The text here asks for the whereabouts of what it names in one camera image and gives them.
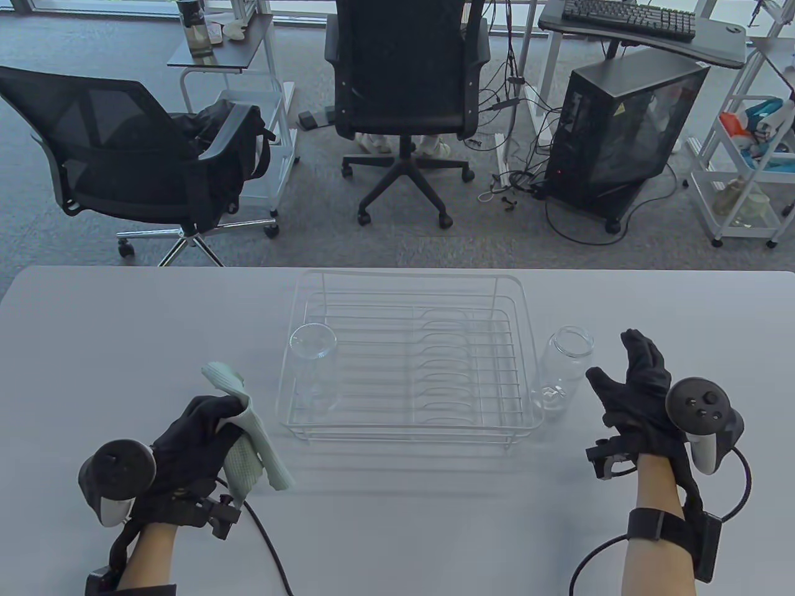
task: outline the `black bag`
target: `black bag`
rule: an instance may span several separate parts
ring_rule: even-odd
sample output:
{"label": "black bag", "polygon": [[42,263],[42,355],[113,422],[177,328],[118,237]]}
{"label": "black bag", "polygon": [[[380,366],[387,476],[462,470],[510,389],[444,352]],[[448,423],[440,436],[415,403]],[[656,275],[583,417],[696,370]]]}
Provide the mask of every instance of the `black bag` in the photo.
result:
{"label": "black bag", "polygon": [[[219,99],[198,114],[170,114],[170,116],[188,142],[196,149],[196,155],[200,155],[212,145],[233,107],[234,103]],[[267,130],[258,110],[257,117],[247,120],[244,126],[249,126],[250,131],[242,135],[243,142],[238,146],[238,151],[222,158],[213,168],[210,177],[212,199],[223,199],[230,195],[240,196],[243,183],[246,180],[261,178],[270,165],[269,141],[275,141],[276,135]],[[262,148],[259,161],[256,161],[260,144]]]}

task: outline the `computer case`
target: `computer case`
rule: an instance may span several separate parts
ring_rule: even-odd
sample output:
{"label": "computer case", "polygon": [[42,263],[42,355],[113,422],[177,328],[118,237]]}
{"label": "computer case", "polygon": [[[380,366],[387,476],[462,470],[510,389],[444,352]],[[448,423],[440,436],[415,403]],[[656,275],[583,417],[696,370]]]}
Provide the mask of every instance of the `computer case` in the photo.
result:
{"label": "computer case", "polygon": [[572,71],[544,193],[621,219],[665,167],[708,71],[653,48]]}

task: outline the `cleaning rag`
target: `cleaning rag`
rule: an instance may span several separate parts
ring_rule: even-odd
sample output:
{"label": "cleaning rag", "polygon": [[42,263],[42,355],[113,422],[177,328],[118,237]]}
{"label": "cleaning rag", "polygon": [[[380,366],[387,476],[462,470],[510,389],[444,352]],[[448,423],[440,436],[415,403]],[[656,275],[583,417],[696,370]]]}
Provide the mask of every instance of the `cleaning rag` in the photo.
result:
{"label": "cleaning rag", "polygon": [[251,396],[243,386],[243,378],[222,362],[210,362],[202,366],[201,372],[216,389],[237,397],[246,408],[237,416],[221,420],[218,425],[220,429],[224,424],[234,424],[244,431],[223,461],[223,471],[235,505],[242,507],[248,493],[262,476],[263,469],[268,475],[268,483],[275,490],[286,490],[293,486],[293,477],[270,444],[262,420],[252,407]]}

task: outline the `chair base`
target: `chair base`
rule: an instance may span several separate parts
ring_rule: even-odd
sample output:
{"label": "chair base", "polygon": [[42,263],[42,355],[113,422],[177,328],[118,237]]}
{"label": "chair base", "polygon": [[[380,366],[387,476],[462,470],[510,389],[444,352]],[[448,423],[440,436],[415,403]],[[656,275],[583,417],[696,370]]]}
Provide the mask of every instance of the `chair base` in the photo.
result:
{"label": "chair base", "polygon": [[408,176],[422,191],[425,198],[439,211],[439,227],[447,230],[452,226],[452,218],[447,214],[447,208],[442,199],[430,185],[421,169],[453,169],[461,168],[461,178],[470,182],[475,178],[475,173],[469,169],[468,161],[436,159],[434,157],[414,157],[412,155],[411,137],[400,137],[400,153],[397,157],[391,155],[346,155],[343,157],[343,177],[353,175],[351,164],[374,165],[380,168],[390,168],[383,178],[375,185],[370,193],[359,203],[357,220],[360,226],[366,226],[372,221],[367,208],[375,201],[392,183],[401,176]]}
{"label": "chair base", "polygon": [[220,223],[218,226],[205,232],[204,234],[186,234],[181,228],[173,230],[143,230],[140,232],[119,232],[116,234],[118,238],[118,253],[122,257],[132,257],[135,255],[135,250],[130,244],[131,238],[176,238],[176,243],[171,247],[171,250],[161,259],[158,267],[168,267],[177,257],[180,256],[183,250],[188,246],[198,246],[204,254],[207,255],[213,263],[218,267],[224,267],[221,259],[215,254],[212,249],[204,241],[206,236],[214,236],[216,234],[225,234],[228,232],[235,232],[239,230],[249,230],[251,228],[261,227],[269,238],[276,234],[272,230],[278,230],[276,220],[270,219],[255,219],[250,222],[235,222],[235,223]]}

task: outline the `chair leg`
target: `chair leg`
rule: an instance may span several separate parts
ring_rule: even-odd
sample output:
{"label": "chair leg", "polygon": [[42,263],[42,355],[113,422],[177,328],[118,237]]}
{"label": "chair leg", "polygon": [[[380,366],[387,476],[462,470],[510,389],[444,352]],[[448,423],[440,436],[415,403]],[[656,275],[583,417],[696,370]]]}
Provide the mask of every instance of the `chair leg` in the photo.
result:
{"label": "chair leg", "polygon": [[440,199],[436,191],[433,190],[433,187],[425,179],[425,176],[422,175],[422,172],[420,172],[416,165],[408,163],[405,173],[411,178],[412,182],[417,185],[417,188],[422,191],[425,198],[433,203],[433,206],[439,211],[439,227],[442,230],[449,228],[452,225],[452,218],[447,215],[447,208],[444,206],[442,199]]}
{"label": "chair leg", "polygon": [[235,232],[237,230],[246,230],[252,227],[265,227],[265,226],[273,226],[276,224],[276,220],[274,218],[269,219],[255,219],[250,222],[232,222],[232,223],[220,223],[218,226],[214,227],[212,230],[208,230],[204,232],[203,236],[215,236],[216,234],[225,234],[226,232]]}
{"label": "chair leg", "polygon": [[434,157],[417,157],[415,158],[414,163],[417,164],[419,169],[424,170],[447,170],[454,168],[461,168],[465,170],[469,169],[468,161],[442,160],[436,159]]}
{"label": "chair leg", "polygon": [[180,238],[176,244],[171,247],[171,250],[163,257],[162,261],[157,264],[158,267],[168,267],[174,262],[174,259],[180,256],[180,253],[185,250],[188,245],[187,238]]}
{"label": "chair leg", "polygon": [[358,165],[374,165],[379,168],[389,168],[395,162],[394,156],[386,155],[381,157],[379,155],[346,155],[343,156],[343,168],[347,168],[351,164]]}
{"label": "chair leg", "polygon": [[116,238],[182,238],[182,230],[142,230],[140,232],[119,232]]}
{"label": "chair leg", "polygon": [[218,256],[214,252],[212,252],[212,249],[209,246],[207,246],[207,243],[204,241],[204,238],[197,235],[194,236],[192,240],[204,254],[210,257],[210,260],[212,262],[214,262],[218,267],[223,267],[221,259],[219,259]]}
{"label": "chair leg", "polygon": [[365,213],[365,210],[370,206],[370,203],[375,201],[387,188],[392,186],[392,183],[406,174],[406,164],[407,162],[399,161],[395,165],[392,166],[392,169],[389,170],[383,178],[375,185],[375,188],[370,191],[370,193],[364,197],[359,202],[359,214],[362,215]]}

